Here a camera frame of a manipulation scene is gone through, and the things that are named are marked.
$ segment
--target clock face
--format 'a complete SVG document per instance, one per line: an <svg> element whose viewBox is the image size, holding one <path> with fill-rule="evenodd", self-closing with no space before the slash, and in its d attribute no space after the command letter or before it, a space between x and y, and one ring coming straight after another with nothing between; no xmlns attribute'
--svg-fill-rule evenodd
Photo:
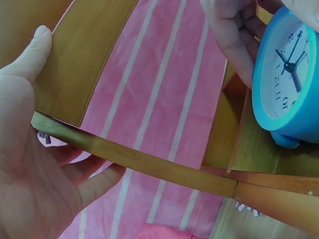
<svg viewBox="0 0 319 239"><path fill-rule="evenodd" d="M289 16L268 43L261 72L263 108L273 118L284 116L303 92L309 70L310 41L305 25Z"/></svg>

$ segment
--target pink cloth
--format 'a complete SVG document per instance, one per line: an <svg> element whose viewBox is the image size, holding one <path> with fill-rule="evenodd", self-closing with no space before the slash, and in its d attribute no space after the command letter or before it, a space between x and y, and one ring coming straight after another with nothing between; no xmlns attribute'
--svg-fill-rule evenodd
<svg viewBox="0 0 319 239"><path fill-rule="evenodd" d="M198 0L139 0L81 128L200 168L224 66ZM222 197L127 170L60 238L133 239L145 223L208 238L221 203Z"/></svg>
<svg viewBox="0 0 319 239"><path fill-rule="evenodd" d="M163 225L146 224L136 239L200 239Z"/></svg>

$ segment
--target black clock hands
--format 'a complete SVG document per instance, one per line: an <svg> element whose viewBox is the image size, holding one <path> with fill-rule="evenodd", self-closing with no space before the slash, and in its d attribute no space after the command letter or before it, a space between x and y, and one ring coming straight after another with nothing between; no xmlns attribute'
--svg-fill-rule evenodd
<svg viewBox="0 0 319 239"><path fill-rule="evenodd" d="M284 62L284 68L283 68L283 71L281 72L281 75L284 73L285 70L288 73L291 74L291 77L293 79L293 82L294 82L294 85L295 85L297 93L299 93L301 91L301 89L302 89L300 80L299 80L299 78L297 76L297 65L298 65L299 61L302 59L302 57L304 56L304 54L306 53L306 51L302 52L302 54L300 55L300 57L298 58L298 60L295 63L291 63L289 61L290 61L291 56L292 56L292 54L293 54L293 52L294 52L294 50L295 50L295 48L297 46L297 43L298 43L298 41L299 41L299 39L301 37L301 33L302 33L302 31L298 34L298 39L297 39L297 41L296 41L296 43L294 45L294 48L293 48L288 60L286 60L284 58L284 56L276 49L276 53L279 55L281 60Z"/></svg>
<svg viewBox="0 0 319 239"><path fill-rule="evenodd" d="M303 53L300 55L298 60L295 62L296 65L298 65L299 61L302 59L302 57L304 56L305 53L306 53L306 51L303 51Z"/></svg>
<svg viewBox="0 0 319 239"><path fill-rule="evenodd" d="M292 64L292 63L290 63L289 61L290 61L290 59L291 59L291 57L292 57L292 55L293 55L293 53L294 53L294 51L295 51L295 49L296 49L296 47L297 47L297 44L298 44L298 42L299 42L299 39L300 39L301 36L302 36L302 33L303 33L303 31L300 31L299 34L297 35L297 40L296 40L296 42L295 42L295 45L294 45L294 47L293 47L293 50L292 50L291 53L290 53L290 56L289 56L288 60L285 60L284 57L283 57L283 55L280 54L280 52L276 49L276 53L280 56L280 58L281 58L282 61L284 62L284 68L283 68L283 71L281 72L281 75L283 75L283 73L285 72L285 70L291 68L291 64Z"/></svg>
<svg viewBox="0 0 319 239"><path fill-rule="evenodd" d="M298 76L296 74L296 71L293 71L291 73L291 77L293 78L293 82L295 84L296 91L297 91L297 93L299 93L301 91L301 84L300 84L300 81L299 81Z"/></svg>
<svg viewBox="0 0 319 239"><path fill-rule="evenodd" d="M282 56L282 54L280 54L280 52L276 49L277 54L279 55L279 57L282 59L282 61L284 63L286 63L287 61L284 59L284 57Z"/></svg>
<svg viewBox="0 0 319 239"><path fill-rule="evenodd" d="M281 72L281 75L283 75L283 73L285 72L286 65L287 65L288 61L285 60L284 56L277 49L276 49L276 53L279 55L279 57L284 62L284 68L283 68L283 71Z"/></svg>
<svg viewBox="0 0 319 239"><path fill-rule="evenodd" d="M290 53L290 56L289 56L289 58L288 58L288 62L290 61L290 58L292 57L293 52L295 51L295 48L296 48L296 46L297 46L297 44L298 44L298 42L299 42L299 39L300 39L301 36L302 36L302 33L303 33L303 31L300 31L299 34L297 35L297 41L296 41L296 43L295 43L295 45L294 45L294 47L293 47L293 50L292 50L291 53Z"/></svg>

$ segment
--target wooden board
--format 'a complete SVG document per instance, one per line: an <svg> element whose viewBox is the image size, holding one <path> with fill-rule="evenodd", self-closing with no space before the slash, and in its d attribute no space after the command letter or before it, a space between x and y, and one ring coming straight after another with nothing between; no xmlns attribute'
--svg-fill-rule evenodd
<svg viewBox="0 0 319 239"><path fill-rule="evenodd" d="M38 26L51 30L72 0L1 0L0 68L14 61L29 44Z"/></svg>
<svg viewBox="0 0 319 239"><path fill-rule="evenodd" d="M232 198L237 181L170 162L100 138L35 112L32 125L63 142L141 173Z"/></svg>
<svg viewBox="0 0 319 239"><path fill-rule="evenodd" d="M256 122L251 102L244 107L231 170L319 177L319 144L302 142L296 149L275 145Z"/></svg>
<svg viewBox="0 0 319 239"><path fill-rule="evenodd" d="M318 239L261 214L253 217L252 211L235 208L236 201L225 199L209 239Z"/></svg>
<svg viewBox="0 0 319 239"><path fill-rule="evenodd" d="M203 166L228 168L239 128L244 98L221 92L215 112Z"/></svg>
<svg viewBox="0 0 319 239"><path fill-rule="evenodd" d="M100 74L138 0L76 0L53 34L34 85L36 110L80 126Z"/></svg>
<svg viewBox="0 0 319 239"><path fill-rule="evenodd" d="M235 199L280 222L319 235L319 197L239 182Z"/></svg>
<svg viewBox="0 0 319 239"><path fill-rule="evenodd" d="M274 144L268 131L256 122L251 102L251 93L247 95L247 104L241 118L231 170L275 173L281 155L279 146Z"/></svg>
<svg viewBox="0 0 319 239"><path fill-rule="evenodd" d="M227 173L225 169L210 167L202 167L201 170L210 172L214 175L232 178L240 182L319 197L319 178L244 172L237 170L231 170L230 173Z"/></svg>

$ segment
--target alarm clock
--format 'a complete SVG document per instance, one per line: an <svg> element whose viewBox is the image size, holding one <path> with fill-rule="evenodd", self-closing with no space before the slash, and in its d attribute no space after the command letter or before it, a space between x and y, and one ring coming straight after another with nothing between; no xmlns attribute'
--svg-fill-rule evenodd
<svg viewBox="0 0 319 239"><path fill-rule="evenodd" d="M319 143L319 34L285 6L272 17L254 67L252 105L275 143Z"/></svg>

